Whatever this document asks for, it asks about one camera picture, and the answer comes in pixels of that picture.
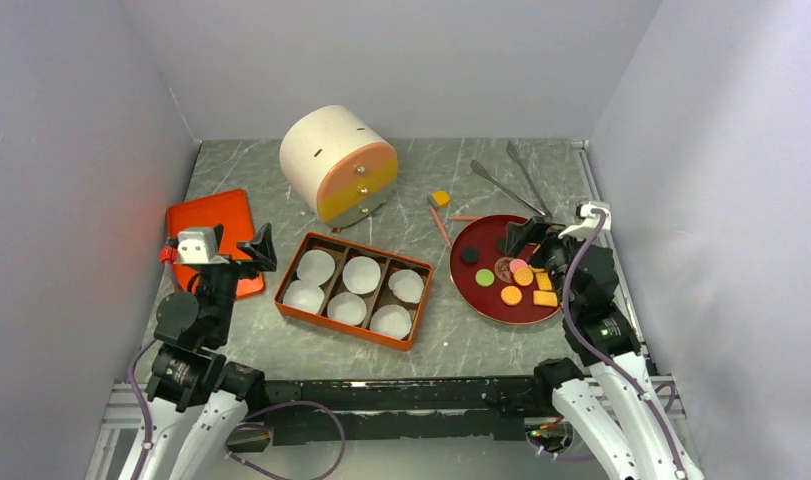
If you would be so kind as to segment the silver metal tongs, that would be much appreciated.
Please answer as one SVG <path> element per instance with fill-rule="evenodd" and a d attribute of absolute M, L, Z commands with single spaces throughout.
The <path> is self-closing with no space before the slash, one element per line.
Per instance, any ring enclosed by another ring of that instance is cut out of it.
<path fill-rule="evenodd" d="M 486 167 L 478 160 L 472 160 L 470 162 L 470 168 L 473 173 L 475 173 L 480 178 L 488 181 L 492 185 L 494 185 L 497 189 L 505 193 L 509 198 L 513 199 L 518 204 L 522 205 L 530 212 L 535 215 L 543 216 L 547 219 L 551 219 L 553 217 L 552 211 L 548 208 L 545 199 L 541 195 L 540 191 L 538 190 L 537 186 L 535 185 L 534 179 L 529 172 L 529 169 L 523 162 L 521 155 L 512 141 L 509 141 L 506 145 L 506 153 L 508 158 L 517 165 L 520 169 L 523 178 L 525 180 L 525 184 L 528 186 L 530 192 L 532 193 L 534 200 L 536 203 L 532 203 L 527 199 L 524 199 L 516 190 L 510 188 L 505 183 L 499 181 L 493 175 L 491 175 Z"/>

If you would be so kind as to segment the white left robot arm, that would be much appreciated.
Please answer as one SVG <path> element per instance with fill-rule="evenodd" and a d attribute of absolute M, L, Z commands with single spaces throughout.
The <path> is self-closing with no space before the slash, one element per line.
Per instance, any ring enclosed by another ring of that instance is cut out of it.
<path fill-rule="evenodd" d="M 266 409 L 264 373 L 219 350 L 228 341 L 239 282 L 277 268 L 272 227 L 264 224 L 238 243 L 242 259 L 220 253 L 223 233 L 220 224 L 191 227 L 168 238 L 161 251 L 167 270 L 184 265 L 195 274 L 187 285 L 176 283 L 156 309 L 159 349 L 146 387 L 136 381 L 136 366 L 128 367 L 142 421 L 123 479 L 192 479 L 241 419 Z"/>

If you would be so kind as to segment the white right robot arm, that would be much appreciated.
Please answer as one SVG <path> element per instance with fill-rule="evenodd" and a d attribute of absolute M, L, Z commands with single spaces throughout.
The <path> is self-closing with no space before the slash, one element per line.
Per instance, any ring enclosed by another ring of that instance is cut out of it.
<path fill-rule="evenodd" d="M 636 331 L 614 300 L 614 254 L 595 243 L 608 223 L 608 213 L 595 208 L 576 225 L 532 217 L 506 227 L 507 255 L 538 246 L 531 260 L 556 287 L 565 335 L 582 362 L 541 362 L 532 405 L 567 420 L 611 479 L 701 479 L 659 400 Z"/>

